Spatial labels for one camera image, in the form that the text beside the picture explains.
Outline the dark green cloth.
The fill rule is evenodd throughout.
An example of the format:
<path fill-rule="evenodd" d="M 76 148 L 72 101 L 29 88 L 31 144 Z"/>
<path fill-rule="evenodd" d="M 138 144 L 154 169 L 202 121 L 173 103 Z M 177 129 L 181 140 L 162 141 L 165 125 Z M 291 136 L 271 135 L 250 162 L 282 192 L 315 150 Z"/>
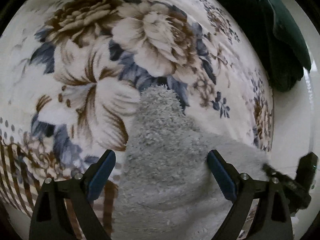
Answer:
<path fill-rule="evenodd" d="M 270 85 L 287 92 L 310 71 L 304 37 L 281 0 L 217 0 L 255 49 Z"/>

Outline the white bed frame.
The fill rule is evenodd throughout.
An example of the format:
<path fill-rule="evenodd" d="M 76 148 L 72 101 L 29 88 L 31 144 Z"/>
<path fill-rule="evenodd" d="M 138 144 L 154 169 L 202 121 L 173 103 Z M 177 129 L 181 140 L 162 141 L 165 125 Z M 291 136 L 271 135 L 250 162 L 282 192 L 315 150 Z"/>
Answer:
<path fill-rule="evenodd" d="M 300 157 L 319 154 L 319 33 L 295 0 L 282 0 L 306 41 L 311 70 L 285 93 L 274 91 L 271 165 L 295 176 Z"/>

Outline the floral plaid fleece blanket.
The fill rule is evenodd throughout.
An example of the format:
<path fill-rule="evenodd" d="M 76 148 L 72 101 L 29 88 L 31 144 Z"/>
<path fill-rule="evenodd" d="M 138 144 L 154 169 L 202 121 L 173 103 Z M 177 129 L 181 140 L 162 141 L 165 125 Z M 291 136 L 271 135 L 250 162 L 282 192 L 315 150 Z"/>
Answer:
<path fill-rule="evenodd" d="M 141 94 L 163 86 L 205 132 L 272 145 L 272 89 L 217 0 L 27 0 L 1 36 L 1 200 L 31 216 L 46 178 L 116 164 L 93 209 L 114 203 Z"/>

